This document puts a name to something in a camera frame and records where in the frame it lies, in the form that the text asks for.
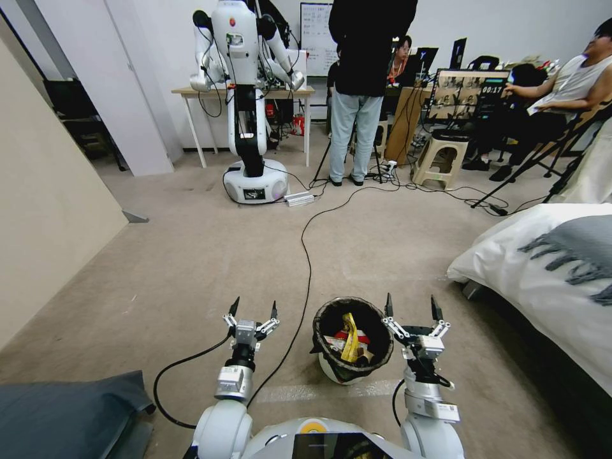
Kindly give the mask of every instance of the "floor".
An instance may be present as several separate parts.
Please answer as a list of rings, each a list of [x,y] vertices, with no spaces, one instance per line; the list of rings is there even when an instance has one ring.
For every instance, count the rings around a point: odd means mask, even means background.
[[[327,144],[322,127],[313,127],[310,168],[301,144],[301,138],[290,138],[268,157],[308,182]],[[357,188],[346,181],[341,188],[329,186],[304,207],[240,206],[228,200],[221,183],[234,158],[228,152],[206,157],[204,170],[197,155],[188,154],[174,174],[142,178],[118,172],[111,161],[96,164],[119,203],[150,222],[129,225],[1,351],[0,383],[93,380],[142,369],[151,393],[165,365],[225,334],[221,316],[237,296],[238,316],[260,321],[277,302],[281,326],[256,355],[255,383],[269,374],[287,349],[306,297],[302,229]],[[500,196],[511,208],[544,196],[553,179],[542,174],[529,171]],[[407,169],[398,175],[408,180]],[[488,175],[463,171],[458,186],[490,190]],[[293,178],[291,187],[300,190]],[[456,194],[479,197],[470,189]],[[357,388],[343,388],[327,380],[309,354],[310,324],[316,310],[337,296],[360,296],[382,307],[391,292],[401,323],[426,325],[434,294],[453,324],[439,372],[456,384],[444,396],[460,408],[456,429],[466,457],[578,457],[570,428],[556,421],[545,388],[521,364],[528,351],[518,344],[520,337],[486,305],[465,300],[445,277],[453,258],[498,221],[443,193],[408,189],[364,189],[348,205],[315,219],[304,236],[312,263],[305,321],[285,364],[250,408],[254,431],[291,417],[324,416],[401,444],[390,406],[404,369],[399,349]],[[215,379],[229,355],[224,347],[168,372],[160,383],[164,406],[183,421],[197,422],[215,402]],[[364,392],[370,396],[356,397]],[[398,411],[405,413],[399,401]],[[180,456],[192,432],[160,413],[152,422],[147,458]]]

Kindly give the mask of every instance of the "black shirt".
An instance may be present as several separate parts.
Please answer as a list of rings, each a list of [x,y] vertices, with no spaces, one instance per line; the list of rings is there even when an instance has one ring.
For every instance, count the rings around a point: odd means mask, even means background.
[[[342,54],[336,90],[352,96],[384,95],[391,46],[414,19],[418,0],[335,0],[330,34]]]

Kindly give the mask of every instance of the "plastic stool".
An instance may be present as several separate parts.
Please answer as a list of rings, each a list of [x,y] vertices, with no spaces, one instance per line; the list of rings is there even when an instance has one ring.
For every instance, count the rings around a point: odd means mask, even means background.
[[[381,161],[382,161],[384,159],[384,151],[387,148],[387,130],[388,130],[387,120],[378,122],[378,127],[376,128],[377,133],[380,128],[382,128],[382,139],[376,142],[376,138],[374,138],[374,144],[376,146],[376,151],[378,152],[378,155],[380,156]],[[356,135],[353,136],[353,139],[351,140],[351,154],[352,155],[355,154],[356,137],[357,137]]]
[[[444,189],[449,189],[461,169],[469,141],[470,136],[461,131],[434,131],[416,161],[412,181],[422,185],[425,180],[438,180],[444,182]],[[443,157],[437,159],[438,153],[441,152],[444,153]],[[439,171],[432,171],[431,167],[437,167]]]

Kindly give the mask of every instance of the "table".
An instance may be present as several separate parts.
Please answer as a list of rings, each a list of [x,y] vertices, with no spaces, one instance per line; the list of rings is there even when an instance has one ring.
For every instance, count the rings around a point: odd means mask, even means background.
[[[395,121],[391,128],[391,135],[387,141],[384,158],[397,161],[398,166],[406,163],[406,148],[412,142],[416,125],[421,116],[421,109],[425,99],[430,98],[432,89],[404,87],[395,110]]]
[[[197,99],[198,97],[202,100],[214,99],[217,98],[217,91],[212,89],[210,92],[198,92],[194,90],[192,87],[184,87],[173,89],[172,94],[179,94],[185,103],[185,110],[187,110],[187,119],[189,120],[189,127],[191,128],[191,134],[193,135],[193,140],[196,142],[196,148],[198,149],[198,155],[200,156],[200,162],[202,163],[202,167],[206,167],[206,161],[204,160],[204,153],[202,151],[202,147],[200,147],[200,141],[198,140],[198,135],[196,134],[196,128],[193,124],[193,116],[191,113],[191,107],[189,106],[189,99]],[[306,167],[310,165],[310,97],[314,94],[314,89],[311,86],[306,86],[306,89],[302,89],[299,91],[289,91],[287,89],[273,89],[266,95],[266,99],[289,99],[290,96],[293,99],[304,99],[305,113],[304,113],[304,153],[306,153]],[[226,99],[227,90],[225,88],[219,88],[219,95],[221,100]],[[208,115],[205,116],[206,124],[208,127],[208,132],[210,133],[210,138],[212,139],[213,149],[215,154],[219,153],[217,150],[217,145],[215,144],[215,138],[212,135],[212,128],[210,127],[210,120],[208,119]]]

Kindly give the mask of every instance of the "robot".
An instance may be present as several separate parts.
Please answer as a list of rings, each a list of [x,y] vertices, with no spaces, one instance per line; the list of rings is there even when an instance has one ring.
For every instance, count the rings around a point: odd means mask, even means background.
[[[254,356],[261,341],[279,325],[276,303],[266,322],[236,321],[238,300],[223,316],[229,327],[232,357],[217,378],[218,403],[201,416],[184,458],[405,458],[463,459],[463,447],[453,428],[460,420],[456,405],[443,401],[440,386],[453,384],[436,374],[435,362],[443,352],[442,337],[450,324],[432,297],[433,327],[401,326],[393,319],[391,295],[387,295],[382,322],[404,349],[404,400],[409,413],[401,424],[404,448],[361,427],[326,418],[292,419],[265,427],[251,436],[247,413],[251,397]]]
[[[248,6],[242,0],[221,0],[211,17],[201,10],[193,14],[199,70],[191,75],[191,87],[208,92],[215,83],[227,86],[229,149],[241,161],[226,170],[223,184],[230,198],[243,204],[277,201],[289,192],[287,169],[278,161],[263,159],[267,148],[264,91],[276,79],[293,91],[304,83],[301,72],[293,70],[272,16],[256,16],[257,3],[250,0]],[[261,46],[259,36],[265,40]],[[218,59],[211,52],[213,44]],[[266,46],[275,59],[265,55]]]

